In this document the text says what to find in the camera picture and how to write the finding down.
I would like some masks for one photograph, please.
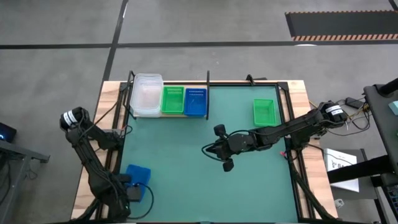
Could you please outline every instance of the wooden table frame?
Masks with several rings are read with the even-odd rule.
[[[194,85],[206,85],[206,81],[168,81],[165,85],[176,85],[179,83],[194,83]],[[250,85],[249,81],[233,80],[233,81],[211,81],[211,84],[217,83],[230,83],[230,84],[243,84]],[[308,96],[305,89],[304,82],[302,80],[281,80],[281,81],[270,81],[270,80],[258,80],[256,83],[285,83],[279,85],[280,87],[280,99],[283,108],[283,116],[286,121],[290,118],[296,118],[303,114],[306,114],[310,110],[310,104],[308,102]],[[104,82],[99,96],[98,106],[96,109],[95,121],[104,115],[107,110],[112,107],[118,100],[126,102],[128,97],[126,94],[122,94],[123,89],[126,87],[126,82]],[[123,106],[117,106],[115,109],[110,111],[99,123],[98,126],[102,129],[121,129],[126,122],[126,113]],[[318,140],[311,140],[313,145],[319,146]],[[97,155],[100,161],[109,166],[111,170],[119,170],[120,164],[116,161],[121,160],[121,154],[113,152],[107,156],[106,151],[98,151]],[[322,152],[314,147],[307,147],[303,150],[302,155],[299,155],[299,159],[295,160],[294,164],[296,169],[302,173],[302,177],[310,186],[311,191],[319,200],[319,202],[325,207],[325,209],[334,217],[337,217],[337,211],[335,203],[331,193],[330,184],[328,181],[326,167],[323,161]],[[314,212],[312,206],[308,206],[308,201],[304,196],[301,188],[294,183],[294,189],[297,189],[299,200],[296,199],[296,207],[298,217],[302,218],[320,218],[317,212]],[[88,185],[88,174],[84,168],[82,168],[80,183],[76,193],[75,203],[72,210],[71,218],[79,217],[86,209],[86,207],[94,199]],[[106,217],[107,208],[102,209],[102,213],[97,213],[96,218]]]

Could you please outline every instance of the gray floor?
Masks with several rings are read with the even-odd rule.
[[[121,0],[0,1],[0,44],[110,43]],[[290,40],[284,12],[391,9],[388,0],[130,0],[119,42]],[[164,80],[254,77],[305,80],[314,102],[359,98],[373,83],[396,78],[396,45],[119,49],[110,80],[128,70]],[[17,143],[51,154],[27,180],[14,223],[68,220],[81,164],[58,127],[61,113],[83,106],[94,115],[108,49],[1,50],[0,121],[18,129]],[[322,146],[385,154],[377,129],[350,137],[327,134]],[[344,220],[378,220],[372,201],[347,201]]]

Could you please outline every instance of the blue object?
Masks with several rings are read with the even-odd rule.
[[[185,90],[184,114],[204,116],[207,112],[207,89],[187,88]]]
[[[394,102],[388,104],[388,106],[390,107],[390,109],[392,110],[392,112],[395,115],[398,115],[398,101],[394,101]]]
[[[129,174],[132,177],[131,182],[128,184],[128,186],[133,186],[134,184],[148,185],[150,179],[150,169],[130,164],[127,167],[126,174]],[[146,188],[143,185],[140,185],[139,187],[142,192],[141,198],[139,200],[141,202],[142,198],[144,197]]]

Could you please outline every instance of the black floor mat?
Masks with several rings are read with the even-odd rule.
[[[293,40],[398,39],[397,11],[286,12]]]

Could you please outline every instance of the green tabletop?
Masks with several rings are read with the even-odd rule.
[[[212,86],[209,120],[205,118],[129,118],[121,172],[129,164],[151,169],[148,186],[154,207],[145,222],[297,222],[287,161],[280,155],[285,142],[271,149],[233,156],[234,169],[201,153],[214,142],[213,127],[224,124],[227,133],[255,128],[253,100],[274,100],[273,86]],[[151,201],[145,193],[132,203],[131,216],[146,212]]]

